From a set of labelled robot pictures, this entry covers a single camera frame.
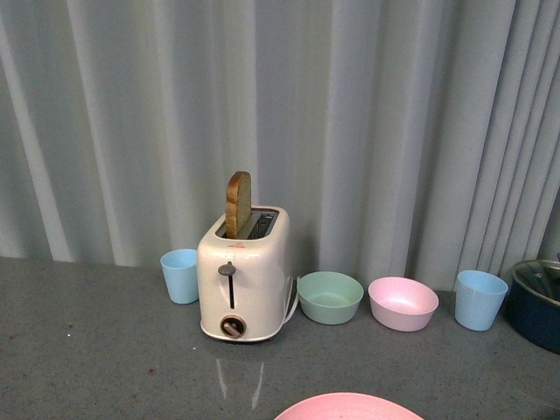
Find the white toaster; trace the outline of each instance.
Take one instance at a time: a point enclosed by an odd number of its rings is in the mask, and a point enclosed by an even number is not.
[[[289,229],[288,214],[273,206],[252,206],[238,239],[226,238],[225,215],[210,227],[197,250],[204,333],[250,342],[280,331],[293,285],[286,249]]]

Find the bowl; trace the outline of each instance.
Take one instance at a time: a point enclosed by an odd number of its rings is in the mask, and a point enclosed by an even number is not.
[[[364,289],[350,276],[318,271],[297,281],[297,294],[307,318],[333,326],[352,319]]]
[[[423,329],[439,305],[438,295],[432,289],[404,277],[378,278],[367,292],[375,319],[397,331]]]

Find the pot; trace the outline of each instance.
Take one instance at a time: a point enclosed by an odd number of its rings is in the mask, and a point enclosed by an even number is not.
[[[505,316],[527,340],[560,354],[560,263],[532,260],[514,265]]]

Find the pot lid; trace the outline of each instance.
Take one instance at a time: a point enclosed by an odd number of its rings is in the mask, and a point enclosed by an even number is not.
[[[544,260],[518,262],[514,280],[531,293],[560,305],[560,263]]]

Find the light blue cup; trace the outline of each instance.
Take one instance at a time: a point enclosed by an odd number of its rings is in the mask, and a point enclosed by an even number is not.
[[[470,330],[488,330],[508,292],[508,284],[474,269],[461,271],[457,279],[455,319]]]
[[[161,257],[169,298],[176,304],[190,304],[199,298],[196,277],[196,249],[175,249]]]

